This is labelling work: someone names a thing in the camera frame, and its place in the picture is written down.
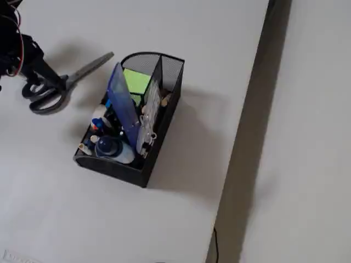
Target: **scissors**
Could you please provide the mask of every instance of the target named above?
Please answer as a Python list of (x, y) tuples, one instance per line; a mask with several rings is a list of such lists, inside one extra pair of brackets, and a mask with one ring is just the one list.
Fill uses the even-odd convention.
[(72, 75), (61, 76), (61, 79), (64, 83), (64, 88), (58, 87), (57, 85), (52, 85), (49, 82), (45, 82), (38, 91), (32, 92), (30, 90), (32, 84), (29, 83), (24, 87), (22, 94), (28, 94), (29, 96), (24, 97), (34, 99), (34, 101), (29, 105), (30, 110), (40, 115), (52, 113), (58, 110), (63, 105), (70, 90), (75, 87), (78, 81), (94, 72), (100, 66), (109, 61), (113, 56), (114, 53), (109, 52), (83, 66), (80, 70), (76, 71)]

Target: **white table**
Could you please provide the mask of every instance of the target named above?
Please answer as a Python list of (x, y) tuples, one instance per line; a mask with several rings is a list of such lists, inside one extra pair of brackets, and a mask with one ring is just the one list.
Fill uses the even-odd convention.
[[(204, 262), (267, 3), (24, 1), (21, 29), (59, 73), (115, 57), (52, 116), (30, 112), (22, 79), (1, 80), (1, 249), (43, 263)], [(149, 189), (72, 160), (113, 65), (138, 51), (185, 59)]]

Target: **black cable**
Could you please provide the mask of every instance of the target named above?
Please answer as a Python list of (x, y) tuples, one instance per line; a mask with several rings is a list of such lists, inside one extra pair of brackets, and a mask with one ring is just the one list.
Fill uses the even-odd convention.
[(216, 243), (216, 253), (217, 253), (216, 263), (218, 263), (218, 261), (219, 261), (219, 249), (218, 249), (218, 238), (217, 238), (217, 230), (216, 230), (216, 228), (213, 229), (213, 232), (214, 232), (214, 240), (215, 240), (215, 243)]

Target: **white label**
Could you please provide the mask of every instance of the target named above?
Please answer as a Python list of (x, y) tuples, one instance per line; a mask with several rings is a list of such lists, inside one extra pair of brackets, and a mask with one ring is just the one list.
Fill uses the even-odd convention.
[(5, 250), (3, 262), (8, 262), (8, 263), (40, 263), (39, 261), (29, 259), (23, 255), (20, 255), (16, 252), (10, 251), (10, 250)]

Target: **desk organizer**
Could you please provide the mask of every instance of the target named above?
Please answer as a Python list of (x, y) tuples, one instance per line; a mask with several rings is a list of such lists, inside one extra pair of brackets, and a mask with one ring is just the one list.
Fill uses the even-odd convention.
[[(160, 88), (167, 89), (172, 95), (168, 106), (163, 112), (158, 114), (159, 119), (155, 124), (155, 126), (157, 125), (157, 128), (154, 127), (154, 130), (157, 133), (157, 138), (146, 159), (142, 156), (137, 156), (131, 164), (122, 164), (110, 159), (98, 158), (94, 155), (88, 156), (77, 149), (73, 160), (79, 166), (115, 177), (140, 187), (147, 186), (152, 169), (156, 163), (158, 153), (160, 152), (163, 140), (165, 139), (168, 127), (180, 98), (185, 61), (173, 56), (155, 52), (134, 53), (121, 61), (123, 68), (128, 68), (151, 76), (160, 58), (162, 61), (162, 82), (160, 83)], [(107, 94), (105, 94), (101, 103), (105, 104), (106, 101)], [(81, 142), (84, 142), (84, 140), (88, 138), (88, 134), (89, 127)]]

